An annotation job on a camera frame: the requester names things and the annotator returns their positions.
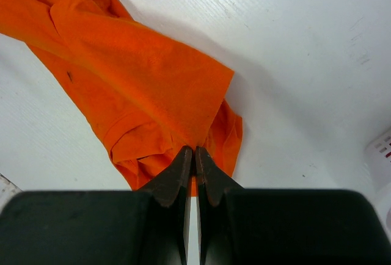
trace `cloth fold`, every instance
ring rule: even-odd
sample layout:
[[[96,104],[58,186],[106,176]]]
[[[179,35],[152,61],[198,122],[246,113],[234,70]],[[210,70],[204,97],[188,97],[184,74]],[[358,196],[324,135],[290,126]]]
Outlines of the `cloth fold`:
[[[232,70],[135,22],[118,0],[0,0],[0,33],[52,72],[132,189],[183,145],[206,147],[232,176],[242,140],[224,100]]]

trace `orange cloth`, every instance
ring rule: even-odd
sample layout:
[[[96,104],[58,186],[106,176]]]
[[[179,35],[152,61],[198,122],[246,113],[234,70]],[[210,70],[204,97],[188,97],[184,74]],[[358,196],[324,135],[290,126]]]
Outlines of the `orange cloth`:
[[[118,0],[0,0],[0,33],[52,72],[133,189],[183,145],[206,147],[232,176],[242,121],[224,100],[227,67],[135,22]]]

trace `orange fabric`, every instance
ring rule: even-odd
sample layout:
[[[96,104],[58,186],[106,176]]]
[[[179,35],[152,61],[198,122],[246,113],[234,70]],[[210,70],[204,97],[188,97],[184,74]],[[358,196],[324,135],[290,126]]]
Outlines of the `orange fabric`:
[[[242,121],[224,100],[227,67],[135,22],[118,0],[0,0],[0,33],[52,72],[133,189],[183,145],[207,147],[232,176]]]

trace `folded cloth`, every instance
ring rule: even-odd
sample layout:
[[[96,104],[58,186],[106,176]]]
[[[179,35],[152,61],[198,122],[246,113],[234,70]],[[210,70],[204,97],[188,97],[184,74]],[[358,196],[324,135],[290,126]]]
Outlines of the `folded cloth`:
[[[232,176],[242,140],[224,100],[232,70],[135,22],[118,0],[0,0],[0,33],[52,72],[132,189],[183,145],[206,147]]]

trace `orange garment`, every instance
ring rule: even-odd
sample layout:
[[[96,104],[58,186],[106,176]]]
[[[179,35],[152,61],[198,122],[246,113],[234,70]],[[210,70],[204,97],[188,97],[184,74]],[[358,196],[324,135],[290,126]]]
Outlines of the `orange garment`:
[[[52,72],[133,189],[183,145],[206,147],[232,176],[242,121],[219,62],[135,22],[118,0],[0,0],[0,33]]]

